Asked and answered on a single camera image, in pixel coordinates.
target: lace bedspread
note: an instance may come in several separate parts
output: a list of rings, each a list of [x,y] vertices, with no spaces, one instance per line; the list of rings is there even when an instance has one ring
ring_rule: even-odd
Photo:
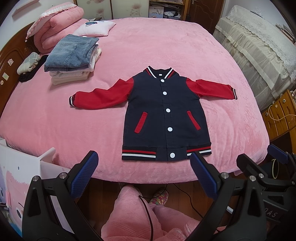
[[[296,78],[296,46],[275,26],[249,10],[235,5],[226,16],[239,23],[269,45],[284,62],[291,79]]]

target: wooden headboard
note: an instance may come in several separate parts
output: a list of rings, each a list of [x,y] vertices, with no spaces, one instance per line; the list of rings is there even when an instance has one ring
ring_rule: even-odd
[[[34,45],[33,37],[25,42],[31,25],[32,23],[18,31],[0,51],[0,117],[11,93],[18,84],[17,68],[32,52],[39,53]]]

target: striped collar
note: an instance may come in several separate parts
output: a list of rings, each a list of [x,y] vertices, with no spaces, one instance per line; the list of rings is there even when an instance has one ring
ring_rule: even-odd
[[[172,68],[169,69],[153,69],[151,66],[148,66],[144,72],[147,72],[150,76],[157,79],[168,79],[172,77],[177,72]]]

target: white pillow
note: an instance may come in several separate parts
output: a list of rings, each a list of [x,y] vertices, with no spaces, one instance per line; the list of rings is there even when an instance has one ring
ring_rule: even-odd
[[[81,25],[73,35],[87,37],[108,36],[109,30],[115,26],[112,21],[92,21]]]

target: jacket sleeve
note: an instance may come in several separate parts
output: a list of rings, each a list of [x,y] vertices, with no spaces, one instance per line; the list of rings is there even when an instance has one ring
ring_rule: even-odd
[[[133,78],[119,79],[110,89],[94,89],[92,92],[78,91],[69,98],[69,104],[78,108],[98,110],[127,101],[133,89]]]
[[[224,85],[206,80],[196,80],[194,82],[189,78],[187,78],[186,84],[188,88],[199,97],[214,96],[230,100],[237,99],[235,89],[230,85]]]

